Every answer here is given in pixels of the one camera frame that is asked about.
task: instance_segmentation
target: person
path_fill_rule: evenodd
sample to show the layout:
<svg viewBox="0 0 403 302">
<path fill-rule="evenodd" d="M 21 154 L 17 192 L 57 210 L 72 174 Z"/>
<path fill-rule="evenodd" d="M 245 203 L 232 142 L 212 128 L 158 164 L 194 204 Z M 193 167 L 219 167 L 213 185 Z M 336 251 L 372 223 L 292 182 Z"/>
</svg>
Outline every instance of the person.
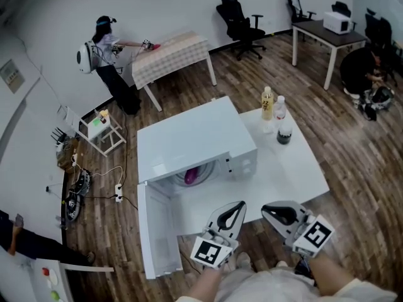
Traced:
<svg viewBox="0 0 403 302">
<path fill-rule="evenodd" d="M 55 240 L 14 225 L 4 213 L 0 217 L 0 246 L 12 256 L 18 252 L 31 259 L 52 259 L 80 266 L 90 266 L 95 260 L 94 252 L 82 255 Z"/>
<path fill-rule="evenodd" d="M 135 115 L 140 109 L 140 100 L 135 95 L 133 86 L 130 88 L 115 69 L 112 59 L 114 45 L 142 47 L 144 44 L 119 39 L 112 35 L 111 23 L 116 22 L 108 16 L 102 16 L 96 21 L 96 32 L 93 42 L 98 48 L 99 66 L 97 74 L 108 87 L 118 106 L 129 115 Z"/>
<path fill-rule="evenodd" d="M 296 275 L 286 262 L 274 269 L 255 273 L 246 253 L 237 258 L 237 269 L 223 279 L 223 268 L 206 268 L 186 296 L 177 302 L 392 302 L 397 295 L 368 282 L 361 282 L 325 253 L 309 260 L 316 281 Z"/>
<path fill-rule="evenodd" d="M 374 82 L 382 82 L 381 77 L 374 75 L 375 68 L 381 64 L 380 52 L 378 48 L 364 47 L 345 56 L 340 65 L 340 74 L 347 95 L 359 99 L 372 88 Z"/>
</svg>

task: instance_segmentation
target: juice bottle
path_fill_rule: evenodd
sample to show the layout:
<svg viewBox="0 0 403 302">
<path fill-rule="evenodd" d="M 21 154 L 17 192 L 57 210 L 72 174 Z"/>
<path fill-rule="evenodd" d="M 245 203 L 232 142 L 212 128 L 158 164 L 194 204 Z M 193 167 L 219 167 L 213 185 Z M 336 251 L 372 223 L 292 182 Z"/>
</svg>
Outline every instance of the juice bottle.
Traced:
<svg viewBox="0 0 403 302">
<path fill-rule="evenodd" d="M 274 97 L 271 88 L 266 86 L 262 93 L 262 119 L 265 121 L 270 121 L 273 117 L 273 101 Z"/>
</svg>

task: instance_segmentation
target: power strip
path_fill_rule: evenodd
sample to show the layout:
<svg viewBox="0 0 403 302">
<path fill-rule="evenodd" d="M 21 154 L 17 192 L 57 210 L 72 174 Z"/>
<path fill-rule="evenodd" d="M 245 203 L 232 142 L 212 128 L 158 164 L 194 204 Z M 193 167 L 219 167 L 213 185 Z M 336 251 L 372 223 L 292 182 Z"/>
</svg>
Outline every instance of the power strip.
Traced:
<svg viewBox="0 0 403 302">
<path fill-rule="evenodd" d="M 116 194 L 116 197 L 115 197 L 116 202 L 121 203 L 122 199 L 123 199 L 123 197 L 122 197 L 123 196 L 123 194 L 122 194 L 122 184 L 115 185 L 115 194 Z"/>
</svg>

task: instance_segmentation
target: white microwave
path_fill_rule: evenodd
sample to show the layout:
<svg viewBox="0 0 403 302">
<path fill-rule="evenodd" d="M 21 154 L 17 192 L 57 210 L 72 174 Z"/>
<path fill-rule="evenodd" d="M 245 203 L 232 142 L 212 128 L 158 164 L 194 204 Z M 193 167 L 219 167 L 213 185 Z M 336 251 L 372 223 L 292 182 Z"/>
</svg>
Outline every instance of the white microwave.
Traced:
<svg viewBox="0 0 403 302">
<path fill-rule="evenodd" d="M 323 27 L 342 35 L 344 33 L 349 33 L 353 28 L 353 23 L 351 19 L 341 13 L 325 13 L 323 18 Z"/>
<path fill-rule="evenodd" d="M 219 193 L 225 182 L 252 177 L 258 150 L 226 96 L 139 130 L 137 157 L 142 256 L 146 278 L 155 279 L 182 269 L 177 235 L 186 221 L 180 203 L 191 196 L 203 204 L 207 191 Z M 194 167 L 202 179 L 184 184 Z"/>
</svg>

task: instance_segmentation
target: human hand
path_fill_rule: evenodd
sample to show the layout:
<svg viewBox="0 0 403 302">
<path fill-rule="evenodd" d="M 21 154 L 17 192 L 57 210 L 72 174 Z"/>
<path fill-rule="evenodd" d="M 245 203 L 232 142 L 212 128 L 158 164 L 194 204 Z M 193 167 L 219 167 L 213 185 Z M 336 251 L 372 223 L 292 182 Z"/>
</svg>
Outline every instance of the human hand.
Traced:
<svg viewBox="0 0 403 302">
<path fill-rule="evenodd" d="M 18 227 L 16 225 L 13 226 L 13 236 L 17 236 L 22 231 L 22 227 Z"/>
</svg>

